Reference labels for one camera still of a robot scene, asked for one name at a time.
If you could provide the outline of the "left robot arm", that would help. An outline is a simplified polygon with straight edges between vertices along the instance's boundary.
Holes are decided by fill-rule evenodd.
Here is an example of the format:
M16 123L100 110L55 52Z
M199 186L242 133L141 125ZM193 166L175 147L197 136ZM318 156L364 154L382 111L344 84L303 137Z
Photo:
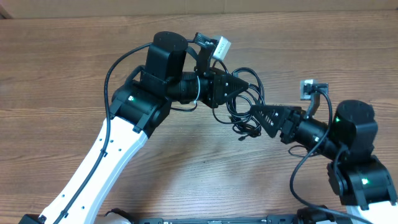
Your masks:
M216 108L248 89L247 82L211 66L224 60L230 45L223 36L198 33L188 40L174 32L156 33L144 45L145 64L113 96L104 96L101 131L68 184L40 214L26 214L21 222L93 223L115 181L173 102Z

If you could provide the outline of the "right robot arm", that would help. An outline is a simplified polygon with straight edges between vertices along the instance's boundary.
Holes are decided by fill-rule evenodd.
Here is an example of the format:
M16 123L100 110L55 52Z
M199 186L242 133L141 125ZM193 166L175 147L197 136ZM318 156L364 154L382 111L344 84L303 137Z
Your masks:
M351 223L397 223L397 192L387 168L373 154L378 125L373 107L358 100L342 101L328 124L314 119L319 107L255 105L250 113L270 137L297 142L310 154L331 160L329 183L346 207Z

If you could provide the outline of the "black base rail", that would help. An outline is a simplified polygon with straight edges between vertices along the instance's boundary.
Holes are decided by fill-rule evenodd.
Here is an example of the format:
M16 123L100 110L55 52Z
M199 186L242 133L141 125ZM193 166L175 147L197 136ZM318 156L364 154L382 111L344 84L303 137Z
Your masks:
M95 224L353 224L349 218L333 217L312 208L301 208L296 214L273 214L265 217L239 218L134 218L119 208L98 217Z

